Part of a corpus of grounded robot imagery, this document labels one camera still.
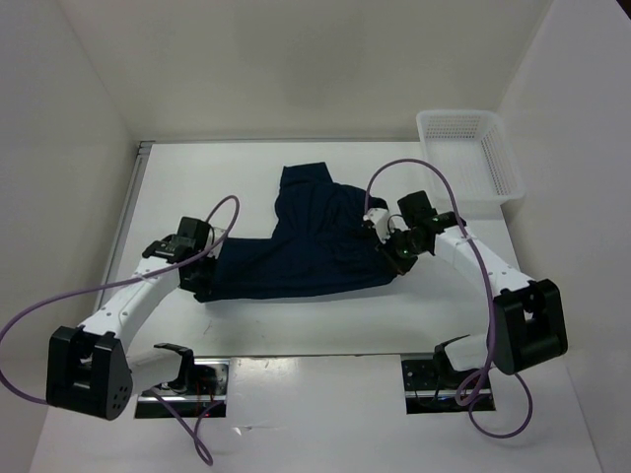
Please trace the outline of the navy blue shorts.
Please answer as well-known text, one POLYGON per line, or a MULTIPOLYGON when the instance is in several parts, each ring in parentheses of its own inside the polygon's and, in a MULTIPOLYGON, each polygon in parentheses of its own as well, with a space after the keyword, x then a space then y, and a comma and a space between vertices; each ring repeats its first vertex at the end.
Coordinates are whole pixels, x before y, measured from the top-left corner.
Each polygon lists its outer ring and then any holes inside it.
POLYGON ((324 163, 285 167, 269 238, 227 238, 197 300, 307 298, 370 289, 395 272, 365 228, 384 199, 335 182, 324 163))

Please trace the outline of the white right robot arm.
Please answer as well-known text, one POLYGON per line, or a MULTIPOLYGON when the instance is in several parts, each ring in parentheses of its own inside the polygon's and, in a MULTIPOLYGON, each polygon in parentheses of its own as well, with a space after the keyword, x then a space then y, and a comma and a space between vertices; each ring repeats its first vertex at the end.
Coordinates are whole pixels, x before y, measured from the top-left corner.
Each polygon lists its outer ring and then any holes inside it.
POLYGON ((449 264, 490 303, 489 332, 440 344, 432 364, 434 380, 454 387, 484 366, 514 375, 568 351, 561 293, 549 279, 536 281, 481 242, 453 211, 438 213, 424 191, 398 201, 404 230, 390 223, 383 208, 369 208, 365 226, 377 250, 404 275, 423 254, 449 264))

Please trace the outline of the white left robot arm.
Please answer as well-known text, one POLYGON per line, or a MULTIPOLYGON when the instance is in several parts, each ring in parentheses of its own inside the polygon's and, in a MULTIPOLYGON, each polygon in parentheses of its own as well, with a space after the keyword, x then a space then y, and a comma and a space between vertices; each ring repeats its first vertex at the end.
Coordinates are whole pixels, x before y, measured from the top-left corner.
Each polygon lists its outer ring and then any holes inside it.
POLYGON ((156 385, 183 394, 197 380, 191 349, 167 342, 136 357, 127 352, 142 325, 176 290, 208 295, 211 268, 227 233, 184 217, 175 234, 142 253, 132 282, 76 327, 61 326, 48 343, 48 405, 106 420, 120 416, 130 398, 156 385))

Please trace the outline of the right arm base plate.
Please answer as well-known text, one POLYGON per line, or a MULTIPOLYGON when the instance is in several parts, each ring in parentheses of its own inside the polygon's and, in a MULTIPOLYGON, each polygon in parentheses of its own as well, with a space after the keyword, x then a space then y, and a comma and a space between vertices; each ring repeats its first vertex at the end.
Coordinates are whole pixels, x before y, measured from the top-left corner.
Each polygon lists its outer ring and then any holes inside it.
POLYGON ((401 371, 406 413, 439 414, 467 410, 455 401, 456 389, 471 373, 438 367, 431 354, 402 356, 401 371))

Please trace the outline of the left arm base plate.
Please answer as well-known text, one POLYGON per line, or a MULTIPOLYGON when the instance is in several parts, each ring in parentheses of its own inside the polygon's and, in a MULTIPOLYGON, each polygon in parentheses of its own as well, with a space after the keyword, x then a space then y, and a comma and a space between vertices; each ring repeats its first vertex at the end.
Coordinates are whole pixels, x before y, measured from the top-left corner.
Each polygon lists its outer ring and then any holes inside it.
POLYGON ((207 408, 205 418, 225 418, 229 374, 229 359, 195 357, 186 384, 164 381, 154 389, 184 419, 198 418, 207 408))

